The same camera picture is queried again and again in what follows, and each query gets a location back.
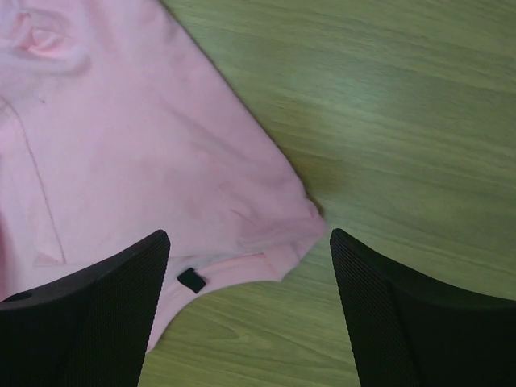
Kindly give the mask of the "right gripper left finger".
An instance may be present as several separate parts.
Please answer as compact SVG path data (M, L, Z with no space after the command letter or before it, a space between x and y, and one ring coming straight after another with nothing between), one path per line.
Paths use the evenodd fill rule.
M126 250L1 302L3 386L136 386L170 242Z

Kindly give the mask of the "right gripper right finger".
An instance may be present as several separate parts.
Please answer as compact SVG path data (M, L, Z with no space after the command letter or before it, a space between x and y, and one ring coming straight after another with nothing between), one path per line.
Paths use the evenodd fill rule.
M362 386L513 386L515 302L436 280L334 229L331 258Z

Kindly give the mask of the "pink t shirt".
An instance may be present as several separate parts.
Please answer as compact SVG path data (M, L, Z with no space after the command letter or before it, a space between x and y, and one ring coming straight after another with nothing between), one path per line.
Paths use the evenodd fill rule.
M196 297L280 281L326 225L158 1L1 4L1 293L171 248L148 344Z

